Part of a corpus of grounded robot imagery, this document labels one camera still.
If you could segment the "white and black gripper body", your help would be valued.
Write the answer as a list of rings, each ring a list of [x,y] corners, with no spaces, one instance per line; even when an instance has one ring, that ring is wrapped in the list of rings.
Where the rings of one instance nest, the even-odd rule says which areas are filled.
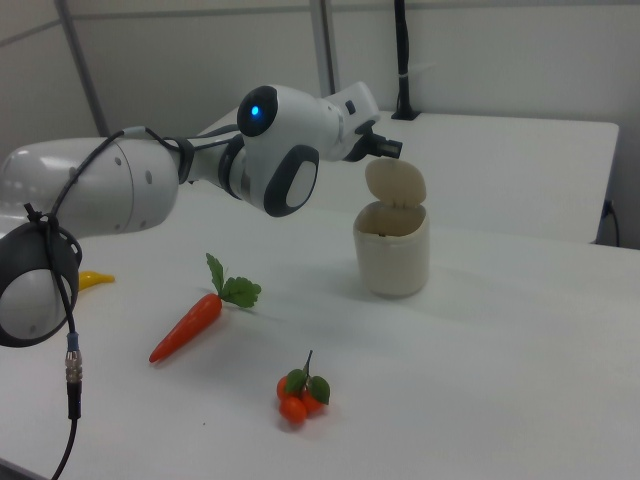
[[[336,143],[328,152],[329,160],[356,162],[376,148],[373,125],[380,119],[377,103],[363,82],[327,97],[339,118]]]

